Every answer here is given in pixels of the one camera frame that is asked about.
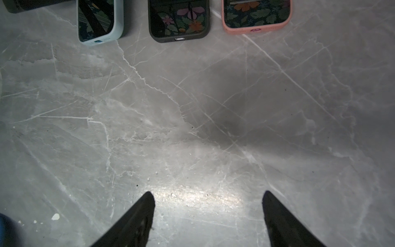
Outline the blue-edged smartphone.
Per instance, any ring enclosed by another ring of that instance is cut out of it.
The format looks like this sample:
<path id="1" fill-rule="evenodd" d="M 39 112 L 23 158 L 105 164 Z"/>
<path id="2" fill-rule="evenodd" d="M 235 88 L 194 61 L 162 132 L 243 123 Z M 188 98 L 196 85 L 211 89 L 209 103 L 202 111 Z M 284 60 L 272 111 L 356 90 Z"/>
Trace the blue-edged smartphone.
<path id="1" fill-rule="evenodd" d="M 78 36 L 81 42 L 109 34 L 114 26 L 114 1 L 80 0 L 78 5 Z"/>

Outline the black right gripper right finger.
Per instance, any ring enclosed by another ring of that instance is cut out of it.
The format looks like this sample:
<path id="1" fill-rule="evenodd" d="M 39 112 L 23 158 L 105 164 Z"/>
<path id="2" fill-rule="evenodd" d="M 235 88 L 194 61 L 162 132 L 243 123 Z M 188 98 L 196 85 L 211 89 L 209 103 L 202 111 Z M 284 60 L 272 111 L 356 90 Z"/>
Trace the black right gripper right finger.
<path id="1" fill-rule="evenodd" d="M 262 198 L 272 247 L 325 247 L 270 191 Z"/>

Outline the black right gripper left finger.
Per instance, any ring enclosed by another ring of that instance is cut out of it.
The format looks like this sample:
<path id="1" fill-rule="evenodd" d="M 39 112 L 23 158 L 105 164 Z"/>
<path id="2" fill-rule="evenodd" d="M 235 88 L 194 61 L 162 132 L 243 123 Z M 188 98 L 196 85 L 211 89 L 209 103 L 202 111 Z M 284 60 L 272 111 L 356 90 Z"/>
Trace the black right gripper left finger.
<path id="1" fill-rule="evenodd" d="M 93 246 L 145 247 L 152 229 L 154 209 L 154 196 L 147 191 Z"/>

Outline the pink-edged smartphone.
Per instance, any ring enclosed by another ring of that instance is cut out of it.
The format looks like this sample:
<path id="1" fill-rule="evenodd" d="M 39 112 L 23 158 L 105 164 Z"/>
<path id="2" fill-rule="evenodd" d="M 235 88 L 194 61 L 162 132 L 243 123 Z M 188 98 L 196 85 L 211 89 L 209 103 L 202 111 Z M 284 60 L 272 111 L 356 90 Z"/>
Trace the pink-edged smartphone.
<path id="1" fill-rule="evenodd" d="M 223 13 L 225 25 L 229 28 L 279 24 L 289 18 L 291 1 L 224 1 Z"/>

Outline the pink phone case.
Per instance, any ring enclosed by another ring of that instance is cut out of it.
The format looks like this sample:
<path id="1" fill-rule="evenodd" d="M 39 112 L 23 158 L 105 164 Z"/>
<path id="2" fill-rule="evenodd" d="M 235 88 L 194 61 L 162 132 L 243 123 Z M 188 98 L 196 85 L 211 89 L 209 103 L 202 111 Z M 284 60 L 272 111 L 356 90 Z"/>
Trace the pink phone case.
<path id="1" fill-rule="evenodd" d="M 229 35 L 244 35 L 244 34 L 252 34 L 252 33 L 262 33 L 262 32 L 269 32 L 269 31 L 276 31 L 284 28 L 291 20 L 292 13 L 293 13 L 293 1 L 291 1 L 291 14 L 289 18 L 284 21 L 283 23 L 279 24 L 272 24 L 272 25 L 263 25 L 263 26 L 255 26 L 255 27 L 245 27 L 245 28 L 229 28 L 225 25 L 224 22 L 224 13 L 223 13 L 223 2 L 221 2 L 221 19 L 222 19 L 222 26 L 225 32 Z"/>

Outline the light blue phone case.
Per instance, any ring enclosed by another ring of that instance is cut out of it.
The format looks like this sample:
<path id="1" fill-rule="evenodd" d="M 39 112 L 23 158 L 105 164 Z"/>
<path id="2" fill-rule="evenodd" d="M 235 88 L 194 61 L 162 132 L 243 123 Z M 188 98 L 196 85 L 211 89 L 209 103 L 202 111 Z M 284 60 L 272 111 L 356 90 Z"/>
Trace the light blue phone case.
<path id="1" fill-rule="evenodd" d="M 124 29 L 124 1 L 114 1 L 114 26 L 112 31 L 99 38 L 92 39 L 90 41 L 80 42 L 86 46 L 95 46 L 99 44 L 108 43 L 111 41 L 116 41 L 119 39 L 123 33 Z M 78 24 L 78 5 L 77 5 L 77 24 Z"/>

